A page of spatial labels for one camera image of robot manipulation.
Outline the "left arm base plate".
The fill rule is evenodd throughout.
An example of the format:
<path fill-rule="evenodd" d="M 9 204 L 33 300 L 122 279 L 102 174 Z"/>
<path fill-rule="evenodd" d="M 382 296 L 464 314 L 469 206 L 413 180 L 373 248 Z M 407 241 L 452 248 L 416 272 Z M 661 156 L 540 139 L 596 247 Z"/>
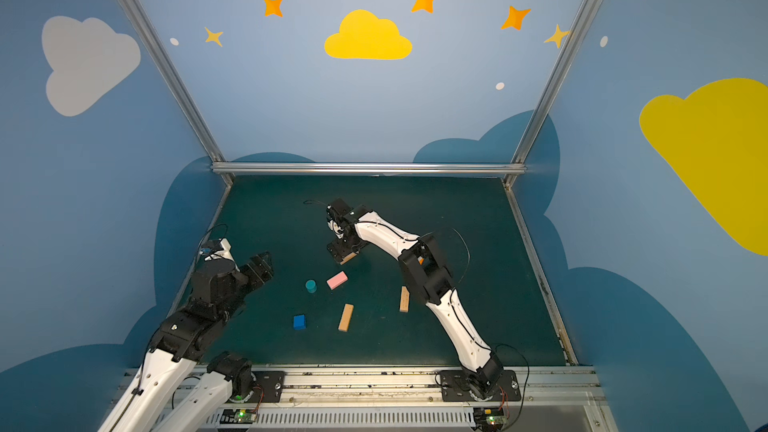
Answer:
<path fill-rule="evenodd" d="M 282 370 L 252 370 L 243 401 L 247 404 L 278 403 L 281 400 L 285 376 Z"/>

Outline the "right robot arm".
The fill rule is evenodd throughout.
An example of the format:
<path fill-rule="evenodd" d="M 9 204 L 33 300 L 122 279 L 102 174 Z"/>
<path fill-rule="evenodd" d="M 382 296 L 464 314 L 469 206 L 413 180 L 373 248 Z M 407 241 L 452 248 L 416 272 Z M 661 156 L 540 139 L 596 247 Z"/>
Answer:
<path fill-rule="evenodd" d="M 504 366 L 481 338 L 464 310 L 452 272 L 433 234 L 406 232 L 364 206 L 353 208 L 336 199 L 325 207 L 327 224 L 335 234 L 328 244 L 334 260 L 343 265 L 368 245 L 397 260 L 410 295 L 436 316 L 453 344 L 467 387 L 479 400 L 496 391 Z"/>

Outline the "pink wood block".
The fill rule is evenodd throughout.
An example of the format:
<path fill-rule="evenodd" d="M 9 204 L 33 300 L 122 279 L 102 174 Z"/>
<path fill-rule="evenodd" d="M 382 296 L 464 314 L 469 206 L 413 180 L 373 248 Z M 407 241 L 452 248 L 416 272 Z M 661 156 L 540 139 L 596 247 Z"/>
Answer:
<path fill-rule="evenodd" d="M 348 276 L 344 271 L 341 271 L 326 281 L 330 290 L 335 290 L 348 281 Z"/>

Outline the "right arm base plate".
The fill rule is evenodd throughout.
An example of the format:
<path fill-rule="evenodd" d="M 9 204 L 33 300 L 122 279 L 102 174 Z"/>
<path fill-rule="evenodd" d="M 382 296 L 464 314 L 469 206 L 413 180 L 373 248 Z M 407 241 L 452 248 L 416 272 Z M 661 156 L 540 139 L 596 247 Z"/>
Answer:
<path fill-rule="evenodd" d="M 514 371 L 503 370 L 496 380 L 483 383 L 464 370 L 442 370 L 435 383 L 444 402 L 520 402 L 522 383 Z"/>

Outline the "natural wood block front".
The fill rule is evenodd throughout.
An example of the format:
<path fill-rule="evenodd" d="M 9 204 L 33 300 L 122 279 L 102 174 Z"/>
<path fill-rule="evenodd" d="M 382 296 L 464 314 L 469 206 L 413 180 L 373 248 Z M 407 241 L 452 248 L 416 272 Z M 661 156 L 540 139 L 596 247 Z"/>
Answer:
<path fill-rule="evenodd" d="M 338 330 L 341 332 L 347 332 L 351 323 L 351 318 L 354 312 L 353 304 L 345 304 L 343 307 L 342 315 L 338 325 Z"/>

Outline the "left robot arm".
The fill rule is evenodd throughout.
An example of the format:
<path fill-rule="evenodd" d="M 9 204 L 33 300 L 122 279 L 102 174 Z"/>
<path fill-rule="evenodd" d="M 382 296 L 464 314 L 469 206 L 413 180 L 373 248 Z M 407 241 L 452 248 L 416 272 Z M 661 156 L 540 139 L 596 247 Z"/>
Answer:
<path fill-rule="evenodd" d="M 223 352 L 212 359 L 192 391 L 164 419 L 159 416 L 207 349 L 244 305 L 247 295 L 274 277 L 271 254 L 242 267 L 213 253 L 192 273 L 187 303 L 151 337 L 127 390 L 104 420 L 102 431 L 196 431 L 220 406 L 244 403 L 257 390 L 252 362 Z"/>

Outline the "natural wood block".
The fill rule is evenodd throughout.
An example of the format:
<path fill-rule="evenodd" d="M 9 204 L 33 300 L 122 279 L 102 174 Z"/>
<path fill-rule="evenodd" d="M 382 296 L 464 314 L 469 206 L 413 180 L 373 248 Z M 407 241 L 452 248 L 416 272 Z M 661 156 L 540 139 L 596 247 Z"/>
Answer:
<path fill-rule="evenodd" d="M 409 306 L 410 306 L 410 292 L 406 286 L 402 286 L 401 292 L 400 292 L 400 300 L 399 300 L 399 311 L 401 313 L 408 313 Z"/>
<path fill-rule="evenodd" d="M 347 255 L 346 255 L 346 256 L 344 256 L 344 257 L 342 258 L 342 260 L 339 262 L 339 265 L 344 265 L 344 264 L 346 264 L 347 262 L 349 262 L 350 260 L 352 260 L 353 258 L 355 258 L 357 255 L 358 255 L 358 253 L 356 253 L 356 252 L 352 252 L 352 253 L 349 253 L 349 254 L 347 254 Z"/>
<path fill-rule="evenodd" d="M 351 318 L 354 312 L 353 304 L 345 304 L 343 307 L 342 315 L 338 325 L 338 330 L 341 332 L 347 332 L 351 323 Z"/>

